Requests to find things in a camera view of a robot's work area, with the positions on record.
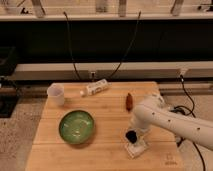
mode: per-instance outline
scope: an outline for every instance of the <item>white cup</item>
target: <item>white cup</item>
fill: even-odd
[[[64,104],[64,87],[61,84],[52,84],[47,89],[48,98],[57,106]]]

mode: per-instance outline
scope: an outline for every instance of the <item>floor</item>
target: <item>floor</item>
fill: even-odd
[[[193,96],[196,102],[195,114],[199,118],[213,121],[213,95]],[[164,96],[167,104],[190,106],[186,96]],[[44,107],[45,98],[21,98],[12,118],[0,119],[0,170],[24,171],[26,161],[35,136],[36,128]],[[207,171],[213,171],[213,152],[203,147]],[[200,171],[202,165],[191,142],[185,141],[180,152],[186,171]]]

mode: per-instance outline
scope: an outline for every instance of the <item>small bottle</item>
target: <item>small bottle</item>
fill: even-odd
[[[87,85],[84,90],[80,91],[80,94],[82,97],[87,95],[93,95],[107,89],[108,87],[109,87],[109,84],[107,80],[102,79],[100,81]]]

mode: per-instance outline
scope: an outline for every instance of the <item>green ceramic bowl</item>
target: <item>green ceramic bowl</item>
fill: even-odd
[[[94,120],[83,110],[69,112],[59,124],[61,138],[70,144],[84,143],[92,135],[93,130]]]

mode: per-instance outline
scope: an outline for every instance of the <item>wooden tabletop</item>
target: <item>wooden tabletop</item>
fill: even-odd
[[[141,171],[183,170],[174,135],[151,126],[146,136],[149,149],[132,159],[124,146],[132,113],[125,108],[128,93],[134,104],[144,96],[159,93],[154,82],[110,83],[109,89],[82,98],[79,91],[87,83],[65,83],[65,104],[56,107],[47,99],[26,166],[27,171]],[[70,145],[59,135],[61,118],[70,111],[89,112],[95,133],[82,145]]]

